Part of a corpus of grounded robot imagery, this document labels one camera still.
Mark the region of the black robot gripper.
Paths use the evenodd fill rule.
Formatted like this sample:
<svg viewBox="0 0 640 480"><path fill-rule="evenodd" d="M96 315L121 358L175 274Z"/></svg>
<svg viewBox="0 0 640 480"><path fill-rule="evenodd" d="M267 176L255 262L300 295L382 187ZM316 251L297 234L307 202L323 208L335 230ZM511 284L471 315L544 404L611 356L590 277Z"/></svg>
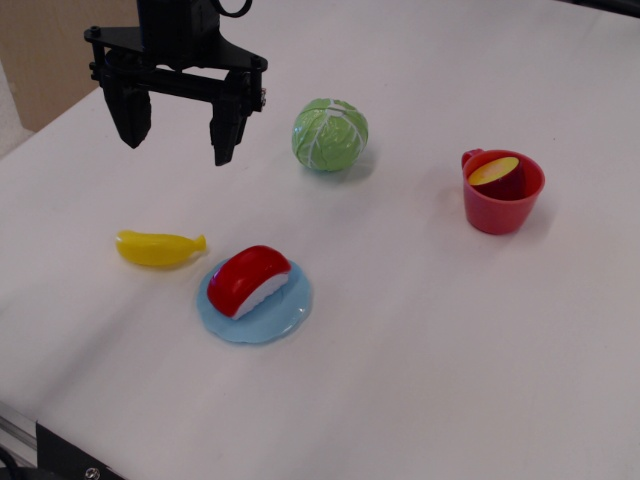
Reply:
<svg viewBox="0 0 640 480"><path fill-rule="evenodd" d="M220 1L139 1L137 27L89 27L84 38L92 45L92 77L106 63L106 55L132 55L143 67L166 66L181 74L198 67L226 70L221 90L212 104L209 124L216 166L228 164L241 142L250 111L265 105L262 74L265 58L227 41L220 31L223 17L246 15L253 2L232 11ZM149 91L138 86L109 83L104 97L120 139L137 148L151 128Z"/></svg>

